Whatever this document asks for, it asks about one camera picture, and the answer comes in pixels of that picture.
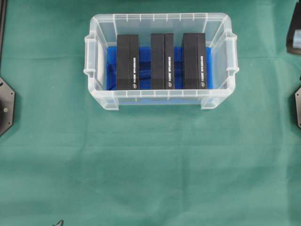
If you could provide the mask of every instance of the green fabric surface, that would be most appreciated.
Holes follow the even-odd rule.
[[[8,0],[1,76],[16,91],[0,137],[0,226],[299,226],[301,56],[296,0]],[[87,90],[84,37],[100,13],[223,12],[236,90],[219,107],[121,106]]]

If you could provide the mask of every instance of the clear plastic storage box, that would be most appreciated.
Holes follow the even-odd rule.
[[[118,34],[138,34],[140,46],[150,46],[151,33],[173,33],[174,45],[180,47],[183,34],[191,32],[206,33],[206,46],[212,52],[213,89],[106,90],[107,49],[117,45]],[[223,13],[96,15],[85,38],[88,90],[106,110],[118,110],[120,105],[195,104],[201,109],[216,108],[235,89],[239,71],[236,40],[231,19]]]

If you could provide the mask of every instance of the black box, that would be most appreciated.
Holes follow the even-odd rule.
[[[164,34],[151,34],[151,89],[164,89]]]
[[[139,89],[139,38],[130,36],[130,89]]]
[[[116,90],[130,89],[130,35],[117,35]]]
[[[205,34],[185,33],[182,48],[184,89],[207,89]]]
[[[164,35],[165,89],[174,89],[174,34]]]

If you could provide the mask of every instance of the green cloth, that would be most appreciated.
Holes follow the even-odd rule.
[[[301,56],[296,0],[8,0],[1,76],[16,91],[0,137],[0,225],[299,226]],[[121,106],[87,90],[84,37],[100,13],[224,12],[236,90],[219,107]]]

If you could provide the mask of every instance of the blue liner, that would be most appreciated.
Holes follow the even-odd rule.
[[[151,89],[151,48],[139,48],[139,78],[140,89]],[[213,89],[212,54],[206,47],[208,89]],[[107,60],[107,90],[116,90],[117,47],[108,47]],[[182,81],[182,48],[174,48],[174,82],[175,89],[183,89]]]

